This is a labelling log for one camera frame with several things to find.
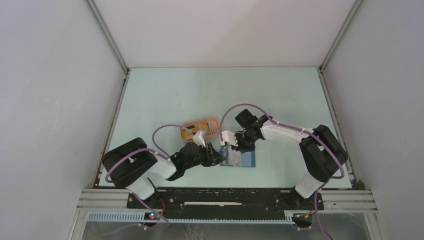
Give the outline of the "blue leather card holder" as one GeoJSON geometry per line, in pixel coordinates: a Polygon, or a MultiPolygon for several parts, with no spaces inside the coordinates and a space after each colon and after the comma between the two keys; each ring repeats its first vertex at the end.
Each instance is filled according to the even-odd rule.
{"type": "Polygon", "coordinates": [[[224,161],[220,163],[223,167],[237,168],[255,168],[256,152],[241,152],[232,149],[230,146],[223,146],[219,153],[224,157],[224,161]]]}

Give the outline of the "yellow black credit card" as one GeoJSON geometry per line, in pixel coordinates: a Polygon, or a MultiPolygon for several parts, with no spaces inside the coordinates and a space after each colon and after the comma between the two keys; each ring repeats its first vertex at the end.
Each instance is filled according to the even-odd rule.
{"type": "Polygon", "coordinates": [[[192,131],[188,131],[188,130],[183,130],[181,132],[181,136],[184,139],[191,139],[193,137],[193,133],[196,133],[199,130],[204,130],[206,132],[206,136],[210,136],[213,134],[213,129],[212,126],[209,123],[198,123],[198,124],[192,124],[192,125],[188,125],[186,126],[187,129],[192,130],[192,131]]]}

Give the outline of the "pink oval tray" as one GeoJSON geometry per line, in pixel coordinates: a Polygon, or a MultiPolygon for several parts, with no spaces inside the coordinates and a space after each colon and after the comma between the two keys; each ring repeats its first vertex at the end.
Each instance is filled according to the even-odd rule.
{"type": "MultiPolygon", "coordinates": [[[[205,131],[205,140],[212,140],[213,138],[219,135],[219,121],[216,117],[209,116],[204,117],[198,120],[189,121],[182,124],[183,127],[193,130],[194,132],[198,132],[200,130],[205,131]]],[[[194,134],[188,130],[181,129],[180,135],[183,141],[191,142],[193,140],[194,134]]]]}

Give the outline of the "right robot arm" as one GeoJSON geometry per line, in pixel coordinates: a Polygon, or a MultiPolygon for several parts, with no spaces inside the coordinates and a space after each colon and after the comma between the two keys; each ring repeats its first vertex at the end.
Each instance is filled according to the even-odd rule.
{"type": "Polygon", "coordinates": [[[291,204],[304,209],[311,202],[311,195],[340,172],[349,156],[342,144],[326,125],[315,128],[300,128],[280,123],[271,116],[253,115],[248,109],[241,111],[235,121],[242,131],[234,134],[236,149],[251,152],[258,140],[277,141],[299,147],[306,173],[292,188],[291,204]]]}

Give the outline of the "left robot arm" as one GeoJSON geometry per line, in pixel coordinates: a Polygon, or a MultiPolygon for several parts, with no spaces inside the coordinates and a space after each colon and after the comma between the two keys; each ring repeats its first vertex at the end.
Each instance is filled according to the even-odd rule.
{"type": "Polygon", "coordinates": [[[224,160],[225,157],[209,142],[205,145],[189,142],[168,157],[148,148],[145,141],[137,137],[107,152],[101,163],[106,170],[106,182],[135,193],[145,208],[153,208],[158,202],[158,194],[146,174],[172,182],[193,167],[214,167],[224,160]]]}

